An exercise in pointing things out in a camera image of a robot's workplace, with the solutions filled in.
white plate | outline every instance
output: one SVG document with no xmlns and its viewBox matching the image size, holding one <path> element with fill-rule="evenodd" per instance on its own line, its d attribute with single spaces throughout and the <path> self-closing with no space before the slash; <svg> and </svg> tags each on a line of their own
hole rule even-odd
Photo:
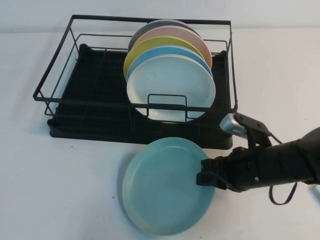
<svg viewBox="0 0 320 240">
<path fill-rule="evenodd" d="M 131 73 L 126 91 L 131 103 L 147 104 L 149 94 L 184 95 L 188 107 L 211 107 L 216 87 L 211 75 L 197 61 L 177 54 L 165 54 L 151 58 Z M 151 104 L 186 105 L 181 96 L 150 96 Z M 145 108 L 137 110 L 147 115 Z M 191 121 L 204 112 L 150 109 L 149 118 L 160 121 Z"/>
</svg>

plate rim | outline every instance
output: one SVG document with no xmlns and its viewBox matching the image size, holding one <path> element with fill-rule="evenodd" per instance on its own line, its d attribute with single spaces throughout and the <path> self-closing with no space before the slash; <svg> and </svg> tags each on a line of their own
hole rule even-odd
<svg viewBox="0 0 320 240">
<path fill-rule="evenodd" d="M 191 59 L 190 57 L 182 56 L 182 55 L 179 55 L 179 54 L 163 54 L 163 55 L 159 55 L 159 56 L 153 57 L 153 58 L 151 58 L 151 59 L 148 59 L 147 61 L 144 61 L 142 64 L 140 64 L 139 66 L 137 66 L 137 67 L 132 71 L 132 73 L 131 73 L 130 76 L 132 76 L 132 74 L 134 73 L 134 71 L 135 71 L 136 69 L 138 69 L 138 68 L 141 67 L 142 65 L 146 64 L 147 62 L 149 62 L 149 61 L 154 61 L 154 59 L 164 58 L 164 57 L 175 57 L 175 58 L 186 59 L 186 60 L 188 60 L 188 61 L 190 61 L 190 62 L 192 62 L 192 63 L 200 66 L 200 68 L 202 68 L 207 74 L 209 74 L 208 71 L 207 71 L 200 63 L 198 63 L 197 61 Z M 210 76 L 210 80 L 211 80 L 212 83 L 213 83 L 213 86 L 212 86 L 212 87 L 213 87 L 213 89 L 214 89 L 214 94 L 213 94 L 213 97 L 212 97 L 212 102 L 210 103 L 210 106 L 211 106 L 211 105 L 214 103 L 214 101 L 215 101 L 217 88 L 216 88 L 216 84 L 215 84 L 215 81 L 214 81 L 213 77 L 211 77 L 210 74 L 209 74 L 209 76 Z M 129 95 L 129 87 L 130 87 L 129 80 L 130 80 L 130 78 L 127 80 L 126 93 L 127 93 L 127 96 L 128 96 L 128 98 L 129 98 L 130 103 L 132 103 L 132 101 L 131 101 L 131 99 L 130 99 L 130 95 Z M 137 110 L 139 113 L 141 113 L 142 115 L 146 116 L 146 114 L 142 113 L 139 108 L 136 108 L 136 110 Z M 149 116 L 148 116 L 149 119 L 158 120 L 158 119 L 156 119 L 156 118 L 154 118 L 154 117 L 151 117 L 151 116 L 152 116 L 151 113 L 153 113 L 155 110 L 156 110 L 156 109 L 149 109 Z M 197 116 L 196 118 L 201 117 L 203 114 L 205 114 L 205 112 L 203 112 L 202 114 L 200 114 L 200 115 Z M 192 118 L 187 118 L 187 119 L 186 119 L 187 122 L 192 121 L 192 120 L 193 120 Z"/>
<path fill-rule="evenodd" d="M 134 38 L 136 37 L 136 35 L 139 34 L 139 32 L 141 32 L 144 28 L 146 28 L 147 26 L 150 26 L 152 25 L 153 23 L 159 23 L 159 22 L 171 22 L 171 23 L 178 23 L 182 26 L 184 26 L 185 28 L 193 31 L 195 34 L 197 34 L 198 36 L 200 36 L 192 27 L 188 26 L 186 23 L 184 23 L 183 21 L 179 21 L 179 20 L 175 20 L 175 19 L 157 19 L 157 20 L 154 20 L 154 21 L 151 21 L 151 22 L 148 22 L 147 24 L 143 25 L 142 27 L 140 27 L 131 37 L 130 41 L 129 41 L 129 44 L 128 44 L 128 52 L 131 51 L 131 49 L 133 48 L 133 45 L 134 43 L 136 42 L 136 40 L 141 36 L 143 35 L 144 33 L 140 34 L 140 36 L 138 36 L 136 38 L 136 40 L 134 40 Z"/>
<path fill-rule="evenodd" d="M 127 166 L 127 169 L 125 170 L 125 173 L 123 175 L 123 179 L 122 179 L 122 185 L 121 185 L 121 200 L 122 200 L 122 204 L 123 207 L 125 209 L 125 212 L 127 214 L 127 216 L 129 217 L 129 219 L 141 230 L 147 232 L 147 233 L 152 233 L 152 234 L 156 234 L 156 235 L 160 235 L 160 236 L 166 236 L 166 235 L 174 235 L 174 234 L 178 234 L 181 232 L 184 232 L 186 230 L 188 230 L 189 228 L 191 228 L 192 226 L 194 226 L 196 223 L 198 223 L 203 216 L 206 214 L 206 212 L 208 211 L 209 206 L 211 205 L 210 203 L 205 206 L 205 211 L 204 213 L 201 215 L 201 217 L 199 219 L 196 219 L 190 226 L 188 226 L 187 228 L 177 231 L 177 232 L 173 232 L 173 233 L 155 233 L 153 231 L 151 231 L 150 227 L 146 227 L 146 225 L 148 224 L 144 224 L 145 221 L 139 216 L 139 213 L 137 212 L 137 210 L 133 207 L 132 202 L 130 201 L 130 185 L 132 183 L 132 178 L 134 176 L 135 170 L 137 169 L 137 167 L 139 166 L 140 162 L 144 159 L 144 155 L 146 154 L 146 152 L 152 152 L 153 150 L 157 150 L 158 147 L 173 147 L 173 144 L 170 144 L 172 142 L 175 142 L 175 146 L 179 146 L 179 147 L 185 147 L 187 149 L 195 149 L 197 151 L 197 155 L 199 155 L 200 158 L 203 159 L 207 159 L 208 155 L 206 154 L 206 152 L 200 147 L 198 146 L 196 143 L 194 143 L 193 141 L 190 141 L 188 139 L 182 138 L 182 137 L 165 137 L 165 138 L 160 138 L 158 140 L 155 140 L 151 143 L 149 143 L 144 149 L 142 149 L 141 151 L 139 151 L 131 160 L 131 162 L 129 163 L 129 165 Z M 212 201 L 214 195 L 215 195 L 215 187 L 211 187 L 210 189 L 212 189 L 211 191 L 211 196 L 210 196 L 210 202 Z"/>
<path fill-rule="evenodd" d="M 180 36 L 174 36 L 174 35 L 170 35 L 170 34 L 165 34 L 165 35 L 159 35 L 159 36 L 156 36 L 156 37 L 160 37 L 160 36 L 173 36 L 173 37 L 181 38 L 181 39 L 187 41 L 188 43 L 190 43 L 191 45 L 193 45 L 193 46 L 201 53 L 201 55 L 203 56 L 204 61 L 208 64 L 209 68 L 210 68 L 210 69 L 212 68 L 212 55 L 211 55 L 211 51 L 210 51 L 209 47 L 207 46 L 207 44 L 205 43 L 205 41 L 202 39 L 201 36 L 199 36 L 198 34 L 195 34 L 193 31 L 191 31 L 190 29 L 187 29 L 187 28 L 185 28 L 185 27 L 183 27 L 183 26 L 164 25 L 164 26 L 155 27 L 155 28 L 153 28 L 153 29 L 145 32 L 144 34 L 142 34 L 142 35 L 135 41 L 135 43 L 133 44 L 132 47 L 134 48 L 136 45 L 138 45 L 139 43 L 136 44 L 136 43 L 138 42 L 138 40 L 139 40 L 140 38 L 142 38 L 143 36 L 147 35 L 148 33 L 151 33 L 151 32 L 153 32 L 153 31 L 155 31 L 155 30 L 158 30 L 158 29 L 165 29 L 165 28 L 179 29 L 179 30 L 182 30 L 182 31 L 186 31 L 186 32 L 192 34 L 193 36 L 195 36 L 196 39 L 201 42 L 201 45 L 202 45 L 202 47 L 203 47 L 203 51 L 200 51 L 199 48 L 194 45 L 194 42 L 190 42 L 188 39 L 184 39 L 184 38 L 182 38 L 182 37 L 180 37 Z"/>
<path fill-rule="evenodd" d="M 188 45 L 189 47 L 191 47 L 191 48 L 188 48 L 188 49 L 190 49 L 191 51 L 194 51 L 194 52 L 195 52 L 196 54 L 198 54 L 202 59 L 204 59 L 204 57 L 202 56 L 202 54 L 199 52 L 199 50 L 198 50 L 195 46 L 193 46 L 190 42 L 188 42 L 188 41 L 186 41 L 186 40 L 184 40 L 184 39 L 182 39 L 182 38 L 180 38 L 180 37 L 176 37 L 176 36 L 164 35 L 164 36 L 151 37 L 151 38 L 149 38 L 149 39 L 146 39 L 146 40 L 140 42 L 138 45 L 136 45 L 135 47 L 133 47 L 132 50 L 134 50 L 134 48 L 137 48 L 137 49 L 142 48 L 142 46 L 143 46 L 144 44 L 146 44 L 147 42 L 151 42 L 151 43 L 152 43 L 152 41 L 156 42 L 157 40 L 161 42 L 161 40 L 164 40 L 164 39 L 178 40 L 178 41 L 180 41 L 180 42 Z M 158 46 L 163 46 L 163 45 L 169 45 L 169 44 L 159 44 L 159 45 L 153 46 L 153 47 L 151 47 L 151 48 L 158 47 Z M 142 54 L 143 52 L 147 51 L 147 50 L 144 50 L 143 52 L 141 52 L 138 56 L 136 56 L 136 57 L 135 57 L 131 62 L 129 62 L 129 64 L 128 64 L 129 57 L 135 53 L 135 52 L 132 51 L 132 50 L 127 53 L 127 55 L 126 55 L 126 57 L 125 57 L 125 59 L 124 59 L 124 63 L 123 63 L 123 75 L 124 75 L 124 76 L 127 75 L 131 63 L 132 63 L 140 54 Z"/>
<path fill-rule="evenodd" d="M 211 77 L 213 78 L 213 74 L 212 74 L 212 71 L 211 71 L 210 66 L 207 64 L 207 62 L 206 62 L 203 58 L 201 58 L 201 57 L 200 57 L 197 53 L 195 53 L 194 51 L 190 50 L 190 49 L 187 48 L 187 47 L 179 46 L 179 45 L 160 45 L 160 46 L 156 46 L 156 47 L 150 48 L 150 49 L 147 50 L 147 51 L 144 51 L 143 53 L 141 53 L 139 56 L 137 56 L 137 57 L 132 61 L 132 63 L 130 64 L 130 66 L 129 66 L 129 68 L 128 68 L 128 71 L 127 71 L 127 73 L 126 73 L 125 81 L 128 82 L 128 74 L 129 74 L 130 68 L 131 68 L 131 66 L 134 64 L 134 62 L 135 62 L 139 57 L 141 57 L 141 56 L 144 55 L 144 54 L 148 54 L 148 52 L 150 52 L 150 51 L 154 51 L 155 49 L 161 49 L 161 48 L 176 48 L 176 49 L 182 49 L 182 50 L 187 51 L 187 52 L 189 52 L 189 53 L 191 53 L 191 54 L 194 54 L 195 56 L 198 57 L 199 61 L 201 61 L 202 63 L 205 64 L 205 66 L 208 67 L 208 69 L 206 69 L 199 61 L 196 60 L 200 65 L 202 65 L 202 66 L 207 70 L 207 72 L 208 72 L 208 73 L 211 75 Z M 159 54 L 158 56 L 166 55 L 166 54 L 177 54 L 177 53 L 162 53 L 162 54 Z"/>
</svg>

teal plate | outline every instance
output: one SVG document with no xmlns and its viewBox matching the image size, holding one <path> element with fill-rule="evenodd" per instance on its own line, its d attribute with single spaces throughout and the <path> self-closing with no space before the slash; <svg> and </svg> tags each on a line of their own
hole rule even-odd
<svg viewBox="0 0 320 240">
<path fill-rule="evenodd" d="M 122 201 L 141 230 L 174 235 L 196 224 L 207 211 L 215 188 L 196 185 L 206 153 L 192 141 L 168 137 L 150 143 L 130 162 Z"/>
</svg>

white backdrop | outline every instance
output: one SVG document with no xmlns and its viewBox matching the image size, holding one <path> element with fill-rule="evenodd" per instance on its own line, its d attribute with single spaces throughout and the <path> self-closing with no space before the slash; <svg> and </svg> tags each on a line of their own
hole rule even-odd
<svg viewBox="0 0 320 240">
<path fill-rule="evenodd" d="M 0 32 L 63 31 L 72 14 L 231 20 L 236 28 L 318 27 L 318 0 L 1 0 Z"/>
</svg>

cable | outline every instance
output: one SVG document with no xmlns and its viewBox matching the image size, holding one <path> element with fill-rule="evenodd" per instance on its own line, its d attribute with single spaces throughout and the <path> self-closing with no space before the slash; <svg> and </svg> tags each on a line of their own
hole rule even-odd
<svg viewBox="0 0 320 240">
<path fill-rule="evenodd" d="M 275 204 L 275 205 L 286 205 L 286 204 L 288 204 L 288 203 L 291 201 L 291 199 L 292 199 L 292 197 L 294 196 L 294 194 L 295 194 L 295 191 L 296 191 L 296 189 L 297 189 L 297 185 L 298 185 L 298 183 L 296 182 L 296 183 L 293 185 L 289 196 L 287 197 L 287 199 L 286 199 L 283 203 L 278 203 L 278 202 L 275 201 L 274 195 L 273 195 L 273 192 L 272 192 L 274 186 L 271 186 L 271 187 L 269 188 L 269 199 L 270 199 L 270 201 L 271 201 L 273 204 Z"/>
<path fill-rule="evenodd" d="M 270 133 L 270 137 L 272 137 L 278 144 L 282 144 L 282 141 L 280 141 L 273 133 Z"/>
<path fill-rule="evenodd" d="M 278 144 L 282 144 L 282 142 L 281 142 L 278 138 L 276 138 L 276 136 L 275 136 L 273 133 L 270 133 L 270 137 L 272 137 Z M 279 206 L 279 205 L 286 205 L 286 204 L 288 204 L 288 203 L 291 201 L 292 197 L 294 196 L 294 194 L 295 194 L 295 192 L 296 192 L 297 185 L 298 185 L 298 183 L 296 182 L 296 183 L 293 185 L 289 196 L 287 197 L 287 199 L 286 199 L 283 203 L 278 203 L 278 202 L 275 201 L 275 199 L 274 199 L 274 194 L 273 194 L 274 186 L 271 186 L 271 187 L 269 188 L 269 199 L 270 199 L 270 201 L 271 201 L 273 204 L 278 205 L 278 206 Z"/>
</svg>

